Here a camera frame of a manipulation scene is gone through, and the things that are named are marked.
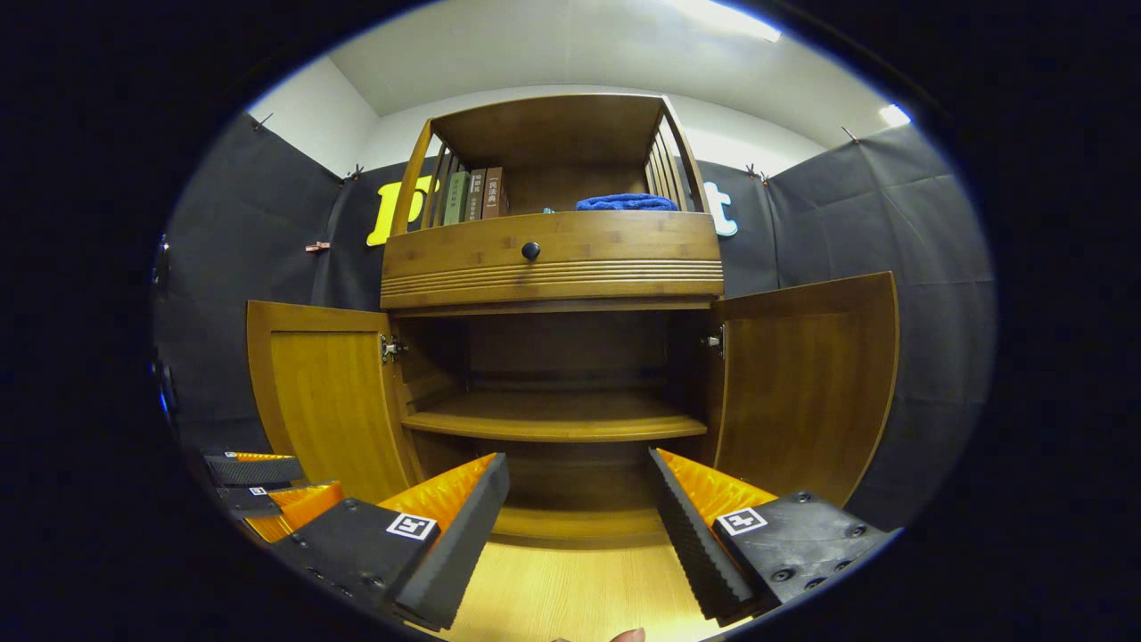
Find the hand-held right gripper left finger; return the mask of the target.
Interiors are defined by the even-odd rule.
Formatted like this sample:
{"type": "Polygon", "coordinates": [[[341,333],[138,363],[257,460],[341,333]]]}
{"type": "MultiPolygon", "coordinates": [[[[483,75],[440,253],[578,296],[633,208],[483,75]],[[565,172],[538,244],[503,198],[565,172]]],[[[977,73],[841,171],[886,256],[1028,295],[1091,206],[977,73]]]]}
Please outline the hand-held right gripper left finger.
{"type": "Polygon", "coordinates": [[[369,613],[451,629],[510,488],[502,452],[369,503],[290,504],[272,556],[369,613]]]}

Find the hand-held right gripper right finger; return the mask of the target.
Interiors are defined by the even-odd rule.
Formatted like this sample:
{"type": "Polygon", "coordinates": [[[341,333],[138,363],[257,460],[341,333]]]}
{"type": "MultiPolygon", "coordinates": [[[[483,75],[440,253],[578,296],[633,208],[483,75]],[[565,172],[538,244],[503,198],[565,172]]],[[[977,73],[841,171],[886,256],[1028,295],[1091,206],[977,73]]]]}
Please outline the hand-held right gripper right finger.
{"type": "Polygon", "coordinates": [[[896,539],[815,491],[785,496],[650,448],[647,472],[702,616],[720,625],[795,603],[896,539]]]}

